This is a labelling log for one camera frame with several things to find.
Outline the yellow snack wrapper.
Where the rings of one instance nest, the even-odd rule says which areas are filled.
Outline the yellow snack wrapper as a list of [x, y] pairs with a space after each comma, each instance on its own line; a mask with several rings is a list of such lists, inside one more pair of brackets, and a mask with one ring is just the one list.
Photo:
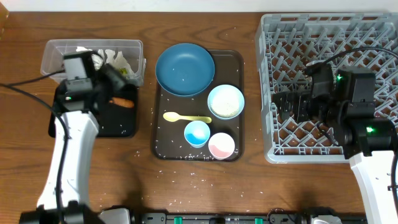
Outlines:
[[127, 68], [120, 68], [119, 71], [121, 72], [122, 75], [128, 76], [129, 71]]

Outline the orange carrot piece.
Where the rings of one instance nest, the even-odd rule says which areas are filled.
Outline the orange carrot piece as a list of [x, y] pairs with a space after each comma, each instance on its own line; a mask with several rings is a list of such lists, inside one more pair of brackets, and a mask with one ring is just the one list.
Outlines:
[[118, 105], [124, 108], [133, 108], [134, 107], [134, 102], [128, 99], [124, 98], [117, 98], [117, 97], [112, 97], [109, 100], [109, 103], [112, 103], [114, 105]]

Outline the light blue bowl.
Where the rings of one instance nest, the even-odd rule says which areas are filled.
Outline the light blue bowl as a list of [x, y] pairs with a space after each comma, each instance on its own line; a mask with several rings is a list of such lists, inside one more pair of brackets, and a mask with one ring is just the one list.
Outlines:
[[210, 112], [222, 120], [239, 116], [244, 109], [245, 99], [241, 90], [232, 85], [218, 85], [208, 95]]

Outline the dark blue plate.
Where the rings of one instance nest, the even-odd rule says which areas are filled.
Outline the dark blue plate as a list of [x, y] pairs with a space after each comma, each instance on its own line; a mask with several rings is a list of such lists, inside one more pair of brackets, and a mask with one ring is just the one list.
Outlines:
[[175, 96], [195, 96], [204, 91], [215, 76], [215, 61], [207, 49], [191, 43], [164, 50], [155, 65], [158, 84]]

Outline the pink cup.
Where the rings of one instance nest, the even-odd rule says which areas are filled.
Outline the pink cup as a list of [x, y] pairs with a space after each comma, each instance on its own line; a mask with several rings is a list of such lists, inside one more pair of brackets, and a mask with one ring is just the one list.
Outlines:
[[233, 154], [235, 142], [229, 134], [216, 133], [209, 139], [208, 148], [214, 158], [223, 160]]

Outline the blue cup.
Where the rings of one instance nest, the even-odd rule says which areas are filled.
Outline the blue cup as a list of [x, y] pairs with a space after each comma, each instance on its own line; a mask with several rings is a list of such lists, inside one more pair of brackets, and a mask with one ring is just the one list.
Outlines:
[[186, 125], [183, 135], [191, 147], [201, 148], [210, 138], [210, 128], [202, 121], [192, 121]]

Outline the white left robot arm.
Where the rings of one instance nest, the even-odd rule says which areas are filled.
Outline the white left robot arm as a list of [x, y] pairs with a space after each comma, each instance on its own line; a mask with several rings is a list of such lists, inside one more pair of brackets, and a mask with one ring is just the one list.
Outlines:
[[20, 215], [20, 223], [131, 223], [126, 208], [96, 213], [90, 208], [88, 181], [91, 156], [100, 125], [95, 112], [115, 101], [127, 85], [111, 65], [85, 77], [64, 80], [51, 106], [55, 146], [47, 183], [37, 208]]

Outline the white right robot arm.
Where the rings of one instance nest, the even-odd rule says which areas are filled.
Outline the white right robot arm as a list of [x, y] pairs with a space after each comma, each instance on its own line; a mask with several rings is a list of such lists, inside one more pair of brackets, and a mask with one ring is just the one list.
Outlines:
[[318, 121], [333, 129], [328, 140], [342, 147], [359, 185], [368, 223], [397, 223], [397, 131], [375, 115], [375, 73], [364, 67], [329, 64], [305, 69], [311, 87], [272, 97], [280, 118]]

